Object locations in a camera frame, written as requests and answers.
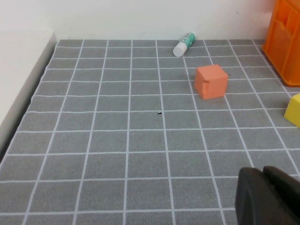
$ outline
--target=white grid line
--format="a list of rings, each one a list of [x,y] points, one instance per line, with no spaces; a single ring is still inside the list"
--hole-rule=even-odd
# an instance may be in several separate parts
[[[245,66],[244,68],[268,68],[269,66]],[[240,66],[228,66],[222,68],[240,68]],[[99,70],[101,68],[76,68],[76,70]],[[129,68],[104,68],[109,70],[130,70]],[[149,69],[158,69],[158,68],[132,68],[132,70],[149,70]],[[160,69],[184,69],[184,67],[168,67]],[[187,69],[196,69],[196,67],[187,67]],[[47,68],[47,70],[74,70],[74,68]]]
[[[208,54],[208,56],[210,57],[210,52],[208,51],[208,48],[207,48],[207,46],[206,46],[205,41],[204,41],[204,45],[205,45],[207,54]],[[251,165],[251,167],[254,167],[254,164],[253,164],[253,162],[252,162],[252,159],[251,159],[251,157],[250,157],[250,154],[249,154],[249,152],[248,152],[248,150],[247,150],[246,143],[245,143],[244,138],[243,138],[243,136],[242,136],[242,134],[241,134],[241,132],[240,132],[240,128],[239,128],[238,123],[237,123],[237,121],[236,121],[236,119],[235,119],[235,117],[234,117],[234,114],[233,114],[232,110],[231,110],[231,107],[230,107],[230,104],[229,104],[229,102],[228,102],[228,99],[227,99],[226,95],[224,95],[224,99],[225,99],[225,101],[226,101],[226,103],[227,103],[229,112],[230,112],[230,114],[231,114],[231,117],[232,117],[232,119],[233,119],[233,122],[234,122],[234,124],[235,124],[235,127],[236,127],[236,129],[237,129],[237,131],[238,131],[240,140],[242,141],[243,147],[244,147],[244,149],[245,149],[245,151],[246,151],[246,154],[247,154],[247,157],[248,157],[248,159],[249,159],[250,165]]]
[[[40,168],[39,173],[38,173],[38,176],[37,176],[37,180],[36,180],[36,182],[35,182],[35,185],[34,185],[34,187],[33,187],[32,192],[31,192],[30,199],[29,199],[29,202],[28,202],[28,205],[27,205],[27,209],[26,209],[26,214],[25,214],[25,217],[24,217],[24,219],[23,219],[22,225],[25,225],[25,224],[26,224],[26,221],[27,221],[27,218],[28,218],[28,213],[29,213],[30,208],[31,208],[33,196],[34,196],[35,191],[36,191],[36,189],[37,189],[37,187],[38,187],[38,181],[39,181],[40,178],[41,178],[41,175],[42,175],[42,172],[43,172],[43,168],[44,168],[45,163],[46,163],[46,160],[47,160],[47,153],[49,152],[50,147],[51,147],[51,144],[52,144],[52,141],[53,141],[53,139],[54,139],[54,134],[55,134],[55,131],[56,131],[56,129],[57,129],[57,126],[58,126],[58,123],[59,123],[59,120],[60,120],[60,115],[61,115],[62,109],[63,109],[63,107],[64,107],[64,104],[65,104],[65,102],[66,102],[66,99],[67,99],[67,93],[68,93],[69,90],[70,90],[71,81],[72,81],[74,75],[75,75],[75,69],[74,69],[74,71],[73,71],[72,77],[71,77],[70,82],[69,82],[69,85],[68,85],[68,87],[67,87],[67,92],[66,92],[66,95],[65,95],[65,97],[64,97],[63,103],[62,103],[62,105],[61,105],[61,107],[60,107],[60,112],[59,112],[58,117],[57,117],[57,119],[56,119],[55,127],[54,127],[54,130],[53,130],[53,132],[52,132],[52,135],[51,135],[49,144],[48,144],[48,148],[47,148],[47,151],[46,151],[46,155],[44,156],[44,159],[43,159],[41,168]]]
[[[245,149],[245,151],[246,151],[247,157],[248,157],[248,159],[249,159],[250,165],[251,165],[251,167],[254,167],[254,164],[253,164],[252,159],[251,159],[251,157],[250,157],[250,154],[249,154],[249,152],[248,152],[246,143],[245,143],[244,138],[243,138],[243,136],[242,136],[242,134],[241,134],[241,132],[240,132],[240,128],[239,128],[238,123],[237,123],[237,121],[236,121],[236,119],[235,119],[235,116],[234,116],[234,114],[233,114],[233,112],[232,112],[232,110],[231,110],[231,107],[230,107],[230,105],[229,105],[229,102],[228,102],[228,99],[227,99],[226,95],[224,95],[224,98],[225,98],[226,103],[228,104],[228,107],[229,107],[229,109],[230,109],[230,114],[231,114],[232,119],[233,119],[233,122],[234,122],[234,124],[235,124],[235,126],[236,126],[236,128],[237,128],[237,130],[238,130],[240,139],[241,139],[241,141],[242,141],[242,143],[243,143],[243,146],[244,146],[244,149]]]
[[[260,54],[257,55],[239,55],[238,57],[242,56],[260,56]],[[219,55],[219,56],[211,56],[211,58],[226,58],[226,57],[234,57],[234,55]],[[175,56],[171,57],[158,57],[159,59],[175,59]],[[185,58],[209,58],[209,56],[185,56]],[[54,60],[76,60],[77,58],[53,58]],[[80,59],[83,60],[100,60],[104,59],[103,57],[81,57]],[[129,60],[130,57],[108,57],[107,59],[113,59],[113,60]],[[132,57],[132,59],[156,59],[156,57]]]
[[[258,108],[258,109],[241,109],[241,110],[236,110],[232,109],[231,111],[253,111],[253,110],[263,110],[263,108]],[[219,110],[210,110],[210,109],[199,109],[197,111],[230,111],[229,109],[219,109]],[[127,113],[127,111],[96,111],[97,113]],[[159,110],[131,110],[131,113],[155,113],[155,112],[160,112]],[[178,110],[165,110],[165,112],[196,112],[194,109],[178,109]],[[57,111],[27,111],[27,113],[56,113],[58,114]],[[63,111],[62,113],[74,113],[74,114],[82,114],[82,113],[93,113],[93,111],[82,111],[82,112],[75,112],[75,111]]]
[[[124,181],[124,200],[123,200],[123,225],[126,225],[127,209],[127,184],[128,184],[128,157],[129,157],[129,133],[130,133],[130,100],[131,100],[131,78],[132,78],[132,52],[133,40],[131,40],[130,49],[130,73],[129,73],[129,97],[128,97],[128,115],[127,115],[127,137],[126,137],[126,160],[125,160],[125,181]]]
[[[175,211],[174,211],[174,197],[173,197],[173,188],[172,188],[172,179],[171,179],[171,169],[170,169],[170,160],[169,160],[169,149],[168,149],[168,140],[165,128],[165,112],[164,112],[164,102],[163,102],[163,95],[162,95],[162,87],[161,87],[161,79],[160,79],[160,67],[159,67],[159,60],[158,60],[158,42],[155,40],[156,46],[156,56],[157,56],[157,71],[158,71],[158,80],[159,80],[159,93],[160,93],[160,103],[161,103],[161,113],[163,119],[163,128],[164,128],[164,140],[165,140],[165,156],[167,161],[167,171],[168,171],[168,178],[169,178],[169,190],[170,190],[170,203],[172,209],[172,221],[173,225],[176,225],[176,218],[175,218]]]
[[[240,127],[240,130],[245,129],[271,129],[274,127]],[[298,129],[297,127],[275,127],[279,129]],[[166,128],[166,131],[179,131],[179,130],[236,130],[236,127],[215,127],[215,128]],[[130,129],[129,131],[163,131],[164,129]],[[93,132],[121,132],[121,131],[127,131],[127,129],[120,129],[120,130],[93,130]],[[47,130],[47,131],[17,131],[16,133],[31,133],[31,134],[37,134],[37,133],[81,133],[81,132],[90,132],[90,130]]]
[[[244,46],[256,46],[257,44],[254,45],[232,45],[232,46],[239,46],[239,47],[244,47]],[[75,48],[75,49],[80,49],[80,47],[67,47],[67,46],[57,46],[58,48]],[[158,48],[174,48],[174,46],[157,46]],[[230,47],[230,45],[208,45],[207,47]],[[83,48],[102,48],[105,49],[105,47],[97,47],[97,46],[84,46]],[[108,47],[108,49],[110,48],[130,48],[128,47],[116,47],[116,46],[112,46],[112,47]],[[155,46],[133,46],[133,48],[155,48]],[[191,45],[190,48],[205,48],[205,46],[193,46]]]
[[[200,212],[200,211],[219,211],[219,208],[201,208],[201,209],[174,209],[175,212]],[[223,211],[235,211],[235,208],[223,208]],[[95,213],[122,213],[123,210],[91,210],[78,211],[78,214],[95,214]],[[172,209],[158,209],[158,210],[126,210],[126,213],[134,212],[172,212]],[[30,212],[29,215],[70,215],[73,211],[62,212]],[[24,212],[2,212],[0,216],[24,216]]]
[[[191,93],[193,93],[192,83],[191,83],[191,81],[189,79],[188,69],[187,69],[187,63],[186,63],[186,60],[185,60],[184,56],[183,56],[183,62],[184,62],[184,65],[186,67],[186,73],[187,73],[187,78],[188,78],[188,83],[189,83],[189,86],[190,86],[190,90],[191,90]],[[202,141],[203,141],[203,145],[204,145],[204,149],[205,149],[205,154],[206,154],[207,161],[208,161],[209,168],[210,168],[210,174],[212,176],[212,182],[214,184],[214,188],[215,188],[215,191],[216,191],[217,202],[218,202],[218,205],[219,205],[219,208],[220,208],[220,212],[221,212],[221,218],[222,218],[222,221],[223,221],[223,225],[226,225],[226,220],[225,220],[224,212],[222,211],[221,198],[220,198],[219,190],[218,190],[218,187],[217,187],[216,179],[214,177],[215,175],[214,175],[214,172],[213,172],[213,169],[212,169],[210,155],[209,155],[209,152],[207,151],[208,149],[207,149],[207,145],[206,145],[206,141],[205,141],[205,137],[204,137],[204,133],[203,133],[203,129],[202,129],[202,125],[201,125],[199,113],[197,111],[197,105],[196,105],[196,101],[195,101],[194,95],[192,95],[192,98],[193,98],[194,107],[195,107],[195,110],[196,110],[197,120],[198,120],[198,124],[199,124],[199,128],[200,128],[200,132],[201,132],[201,137],[202,137]]]
[[[248,149],[248,151],[283,151],[285,149]],[[288,149],[290,151],[299,151],[299,148],[295,149]],[[208,152],[245,152],[244,149],[214,149],[214,150],[207,150]],[[165,150],[153,150],[153,151],[130,151],[129,154],[147,154],[147,153],[163,153]],[[205,150],[170,150],[169,153],[186,153],[186,152],[205,152]],[[126,154],[125,151],[104,151],[104,152],[89,152],[89,155],[107,155],[107,154]],[[7,154],[7,157],[10,156],[19,156],[19,157],[26,157],[26,156],[45,156],[45,153],[12,153]],[[86,155],[85,152],[62,152],[62,153],[48,153],[48,156],[81,156]]]
[[[233,47],[232,47],[232,45],[231,45],[231,44],[230,44],[230,47],[231,47],[231,49],[232,49],[232,51],[233,51],[234,55],[236,56],[236,59],[237,59],[237,61],[238,61],[239,65],[241,66],[241,68],[242,68],[243,72],[245,73],[245,75],[246,75],[246,77],[247,77],[247,79],[248,79],[249,77],[248,77],[248,75],[247,75],[247,73],[246,73],[245,69],[242,67],[242,64],[241,64],[241,62],[240,62],[239,58],[237,57],[237,55],[236,55],[236,53],[235,53],[235,51],[234,51],[234,49],[233,49]],[[255,95],[256,95],[256,97],[258,98],[258,100],[259,100],[260,104],[262,105],[262,107],[263,107],[263,109],[264,109],[264,111],[265,111],[266,115],[268,116],[268,118],[269,118],[269,120],[270,120],[270,122],[271,122],[271,124],[272,124],[272,126],[273,126],[273,128],[274,128],[274,130],[275,130],[275,132],[276,132],[276,134],[277,134],[277,136],[278,136],[278,138],[280,139],[280,142],[281,142],[281,144],[282,144],[282,145],[283,145],[283,147],[285,148],[285,151],[286,151],[286,153],[287,153],[287,155],[288,155],[288,157],[289,157],[290,161],[292,162],[292,164],[293,164],[293,166],[294,166],[294,168],[295,168],[295,170],[296,170],[297,174],[300,176],[299,169],[297,168],[297,166],[296,166],[296,164],[295,164],[295,162],[294,162],[294,159],[292,158],[292,156],[291,156],[290,152],[289,152],[288,150],[286,150],[286,148],[287,148],[287,147],[286,147],[286,145],[285,145],[285,143],[284,143],[284,141],[283,141],[283,139],[282,139],[282,137],[281,137],[280,133],[278,132],[278,130],[277,130],[277,128],[276,128],[276,126],[275,126],[275,124],[274,124],[274,122],[273,122],[272,118],[270,117],[270,115],[269,115],[269,113],[268,113],[267,109],[265,108],[265,106],[264,106],[264,104],[263,104],[263,102],[262,102],[261,98],[260,98],[260,97],[259,97],[259,95],[257,94],[257,92],[256,92],[256,90],[255,90],[254,86],[252,85],[251,81],[250,81],[250,80],[248,80],[248,81],[249,81],[249,84],[250,84],[251,88],[252,88],[252,89],[253,89],[253,91],[255,92]]]
[[[243,92],[243,93],[227,93],[227,95],[249,95],[249,94],[255,94],[256,92]],[[275,93],[285,93],[283,91],[277,91],[277,92],[257,92],[258,94],[275,94]],[[162,96],[176,96],[176,95],[197,95],[197,94],[162,94]],[[47,98],[52,98],[52,97],[64,97],[65,95],[35,95],[35,97],[47,97]],[[128,97],[129,95],[100,95],[101,97]],[[141,95],[131,95],[133,97],[136,96],[160,96],[159,94],[141,94]],[[67,95],[67,97],[97,97],[97,95]]]
[[[298,177],[297,174],[289,174],[291,177]],[[237,179],[238,176],[197,176],[197,177],[171,177],[172,180],[203,180],[203,179]],[[91,178],[83,179],[86,181],[125,181],[125,180],[168,180],[169,177],[130,177],[130,178]],[[66,183],[66,182],[81,182],[82,179],[66,179],[66,180],[39,180],[39,183]],[[0,180],[0,184],[8,183],[35,183],[36,180]]]
[[[233,78],[230,79],[229,77],[229,81],[247,81],[247,78]],[[266,78],[250,78],[250,80],[277,80],[277,78],[273,78],[273,77],[266,77]],[[187,79],[184,80],[161,80],[161,82],[170,82],[170,81],[179,81],[179,82],[183,82],[183,81],[187,81]],[[68,83],[69,81],[41,81],[41,83]],[[100,81],[75,81],[73,80],[72,82],[75,83],[99,83]],[[102,81],[102,83],[128,83],[129,81]],[[135,81],[131,81],[131,82],[158,82],[158,80],[135,80]]]
[[[108,42],[109,42],[109,40],[106,41],[106,50],[105,50],[105,58],[104,58],[104,61],[103,61],[103,68],[105,66],[105,61],[106,61]],[[79,188],[78,188],[78,193],[77,193],[77,199],[76,199],[76,205],[75,205],[75,214],[74,214],[74,218],[73,218],[73,225],[76,224],[76,219],[77,219],[77,212],[78,212],[78,207],[79,207],[80,194],[81,194],[81,190],[82,190],[82,187],[83,187],[83,179],[84,179],[84,175],[85,175],[86,166],[87,166],[87,163],[88,163],[90,143],[91,143],[93,129],[94,129],[94,125],[95,125],[96,112],[97,112],[97,106],[98,106],[98,101],[99,101],[99,95],[100,95],[100,89],[101,89],[101,84],[102,84],[103,73],[104,73],[104,70],[102,69],[100,84],[99,84],[98,93],[97,93],[97,99],[96,99],[96,103],[95,103],[95,109],[94,109],[94,113],[93,113],[93,120],[92,120],[92,125],[91,125],[91,130],[90,130],[89,142],[88,142],[86,155],[85,155],[85,159],[84,159],[81,181],[80,181]]]

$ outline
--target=black object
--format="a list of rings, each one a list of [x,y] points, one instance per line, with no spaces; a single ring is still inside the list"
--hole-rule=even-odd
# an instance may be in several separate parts
[[[241,168],[235,210],[238,225],[300,225],[300,182],[273,166]]]

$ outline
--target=green label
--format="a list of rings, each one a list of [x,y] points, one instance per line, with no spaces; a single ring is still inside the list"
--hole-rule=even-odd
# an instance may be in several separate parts
[[[180,42],[183,42],[187,45],[187,48],[191,46],[191,44],[195,41],[195,34],[189,33],[184,39]]]

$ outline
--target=white cap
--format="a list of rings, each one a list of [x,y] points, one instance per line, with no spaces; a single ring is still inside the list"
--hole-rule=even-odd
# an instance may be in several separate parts
[[[186,52],[187,49],[188,49],[188,47],[185,43],[179,42],[173,49],[173,54],[176,57],[181,57],[181,56],[183,56],[183,54]]]

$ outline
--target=white wall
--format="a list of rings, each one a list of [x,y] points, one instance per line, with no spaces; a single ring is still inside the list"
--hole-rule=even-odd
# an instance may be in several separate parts
[[[40,0],[0,0],[0,31],[50,31]]]
[[[264,38],[275,0],[41,0],[57,39]]]

